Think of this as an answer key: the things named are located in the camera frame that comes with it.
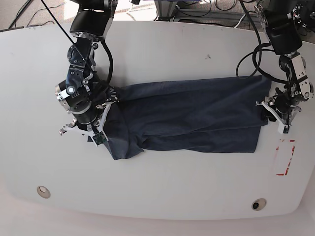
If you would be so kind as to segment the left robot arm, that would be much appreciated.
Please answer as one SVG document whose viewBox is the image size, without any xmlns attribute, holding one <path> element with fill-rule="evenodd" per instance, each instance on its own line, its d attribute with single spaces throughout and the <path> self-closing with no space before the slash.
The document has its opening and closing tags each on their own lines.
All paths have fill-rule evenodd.
<svg viewBox="0 0 315 236">
<path fill-rule="evenodd" d="M 259 72 L 273 82 L 283 84 L 283 90 L 276 88 L 276 94 L 266 97 L 260 103 L 266 109 L 266 118 L 278 121 L 278 132 L 287 134 L 295 116 L 301 111 L 300 102 L 312 99 L 314 87 L 306 73 L 306 63 L 298 49 L 302 47 L 302 40 L 296 28 L 295 17 L 298 12 L 309 13 L 304 6 L 314 6 L 311 0 L 259 0 L 255 11 L 262 28 L 269 40 L 255 48 L 252 59 L 266 47 L 272 47 L 279 56 L 279 67 L 286 74 L 286 80 L 277 79 L 268 73 Z"/>
</svg>

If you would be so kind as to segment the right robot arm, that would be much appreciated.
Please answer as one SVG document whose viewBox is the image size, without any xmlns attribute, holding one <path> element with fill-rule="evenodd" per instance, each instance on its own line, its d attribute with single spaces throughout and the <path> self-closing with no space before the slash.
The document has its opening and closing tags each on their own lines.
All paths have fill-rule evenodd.
<svg viewBox="0 0 315 236">
<path fill-rule="evenodd" d="M 114 64 L 105 42 L 117 3 L 116 0 L 77 1 L 78 13 L 70 28 L 77 40 L 67 52 L 69 69 L 66 79 L 55 87 L 57 100 L 74 117 L 59 130 L 59 134 L 76 131 L 96 146 L 109 140 L 103 127 L 112 104 L 119 100 L 110 86 Z M 99 45 L 103 46 L 109 59 L 109 71 L 104 80 L 96 71 L 95 51 Z"/>
</svg>

